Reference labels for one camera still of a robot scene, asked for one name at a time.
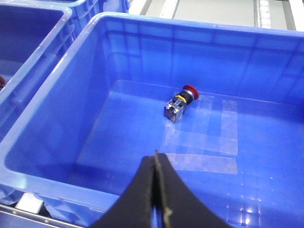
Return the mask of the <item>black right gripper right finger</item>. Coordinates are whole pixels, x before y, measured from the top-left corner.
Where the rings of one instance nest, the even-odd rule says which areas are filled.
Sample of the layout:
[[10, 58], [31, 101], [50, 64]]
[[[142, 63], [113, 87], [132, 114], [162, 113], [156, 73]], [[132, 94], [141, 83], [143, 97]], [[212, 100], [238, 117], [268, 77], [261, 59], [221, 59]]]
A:
[[154, 202], [159, 228], [231, 227], [193, 194], [166, 154], [155, 150], [154, 158]]

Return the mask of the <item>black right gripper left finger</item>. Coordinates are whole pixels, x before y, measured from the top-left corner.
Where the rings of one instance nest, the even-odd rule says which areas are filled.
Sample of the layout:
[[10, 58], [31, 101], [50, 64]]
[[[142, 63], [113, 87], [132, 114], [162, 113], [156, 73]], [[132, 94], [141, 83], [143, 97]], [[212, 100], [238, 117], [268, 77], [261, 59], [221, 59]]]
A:
[[150, 228], [152, 224], [155, 158], [145, 156], [119, 199], [93, 228]]

